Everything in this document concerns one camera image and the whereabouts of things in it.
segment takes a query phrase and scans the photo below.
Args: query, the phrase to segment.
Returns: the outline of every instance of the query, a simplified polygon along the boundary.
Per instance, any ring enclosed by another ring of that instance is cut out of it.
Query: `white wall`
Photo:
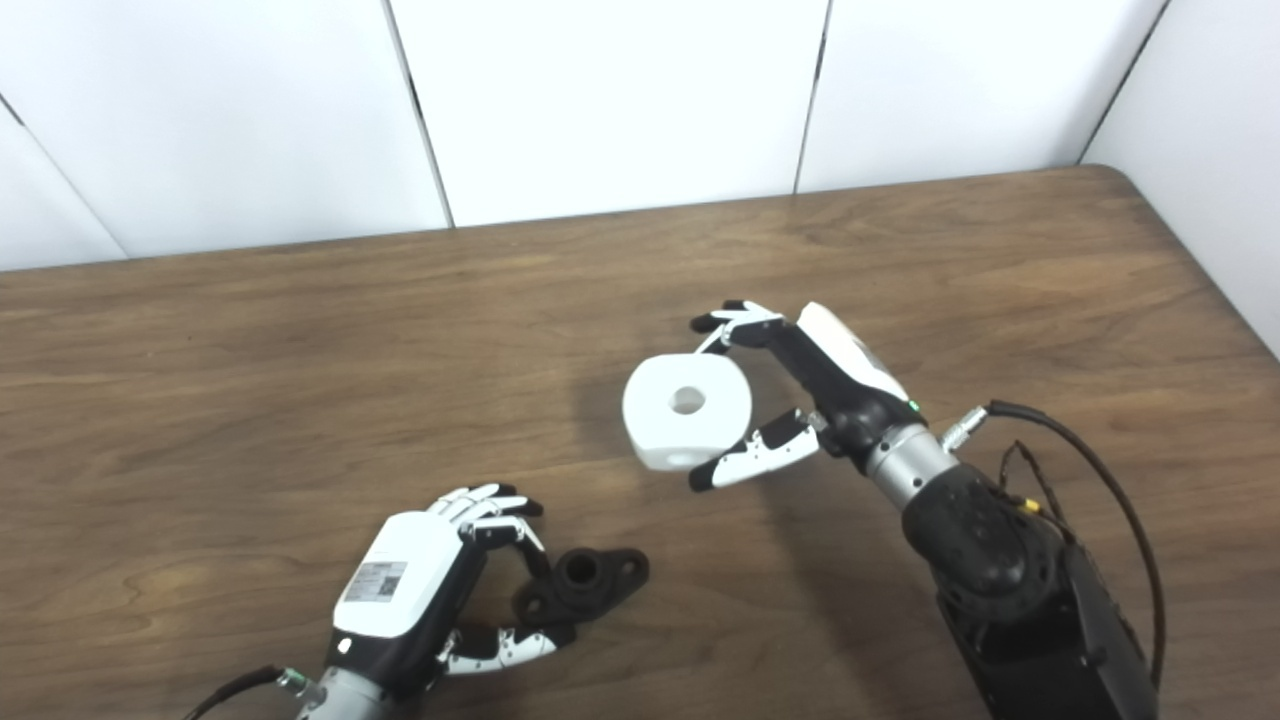
[[[460,225],[791,192],[826,0],[393,0]]]
[[[1075,164],[1164,0],[835,0],[801,192]]]
[[[1172,0],[1085,160],[1126,173],[1280,355],[1280,3]]]
[[[123,259],[106,228],[0,105],[0,270]]]
[[[445,224],[378,0],[3,3],[0,92],[131,256]]]
[[[1070,164],[1161,1],[0,1],[0,94],[159,255]]]

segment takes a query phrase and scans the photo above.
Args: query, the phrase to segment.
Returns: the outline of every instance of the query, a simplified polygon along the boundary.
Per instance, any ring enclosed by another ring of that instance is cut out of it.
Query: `mounting hole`
[[[575,555],[564,564],[564,578],[571,585],[590,585],[599,573],[600,566],[590,555]]]
[[[667,400],[667,405],[681,415],[692,415],[707,405],[707,396],[695,387],[682,387]]]

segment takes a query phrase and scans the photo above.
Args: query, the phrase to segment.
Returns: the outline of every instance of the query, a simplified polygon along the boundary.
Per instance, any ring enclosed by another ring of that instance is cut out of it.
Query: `wood grain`
[[[984,717],[851,468],[694,496],[631,455],[631,369],[741,296],[827,304],[937,427],[1000,396],[1078,429],[1165,573],[1164,717],[1280,715],[1280,368],[1125,179],[1073,168],[0,275],[0,716],[169,720],[264,662],[317,671],[383,519],[503,480],[553,552],[640,547],[652,583],[421,717]],[[737,357],[762,418],[803,400]],[[1146,629],[1083,462],[998,423],[965,455],[1014,437]],[[506,619],[520,574],[497,557],[471,614]]]

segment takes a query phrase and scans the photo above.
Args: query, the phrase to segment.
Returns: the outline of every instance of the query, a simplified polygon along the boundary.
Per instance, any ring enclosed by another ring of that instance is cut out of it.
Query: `black cable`
[[[1036,477],[1036,484],[1041,487],[1041,492],[1044,493],[1044,501],[1048,502],[1048,509],[1053,514],[1053,518],[1066,523],[1066,512],[1062,511],[1062,506],[1057,502],[1057,493],[1053,492],[1053,486],[1048,483],[1044,478],[1044,471],[1041,470],[1039,461],[1032,455],[1032,451],[1023,445],[1023,441],[1015,439],[1014,445],[1009,447],[1010,451],[1016,450],[1021,454],[1023,460],[1027,461],[1027,466],[1032,469],[1032,475]]]
[[[1147,568],[1147,580],[1151,583],[1152,624],[1155,625],[1151,651],[1151,684],[1158,691],[1160,676],[1165,667],[1165,588],[1160,582],[1160,568],[1156,565],[1156,553],[1151,548],[1151,541],[1147,538],[1147,532],[1143,529],[1142,520],[1138,519],[1138,511],[1134,510],[1129,496],[1125,495],[1124,488],[1120,487],[1120,482],[1111,474],[1111,470],[1098,457],[1098,454],[1093,452],[1093,448],[1080,439],[1080,436],[1071,432],[1062,423],[1034,407],[1015,402],[1004,402],[1001,400],[992,400],[987,405],[987,413],[996,418],[1015,418],[1053,430],[1088,461],[1093,471],[1102,478],[1102,483],[1115,496],[1116,503],[1120,505],[1120,510],[1124,512],[1125,520],[1129,521],[1129,528],[1133,530],[1133,537],[1138,542],[1138,552],[1142,553],[1142,564]]]
[[[265,665],[262,667],[259,667],[257,670],[244,673],[239,678],[236,678],[234,680],[214,691],[214,694],[206,697],[204,702],[197,705],[196,708],[188,712],[182,720],[196,720],[201,715],[212,710],[215,706],[228,701],[232,697],[238,696],[239,693],[247,689],[252,689],[259,685],[269,685],[274,683],[276,678],[279,678],[283,674],[284,670],[280,670],[274,665]]]

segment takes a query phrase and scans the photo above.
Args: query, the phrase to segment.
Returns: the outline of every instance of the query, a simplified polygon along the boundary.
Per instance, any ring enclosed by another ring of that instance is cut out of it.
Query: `label sticker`
[[[343,602],[390,602],[408,562],[365,562],[347,587]]]

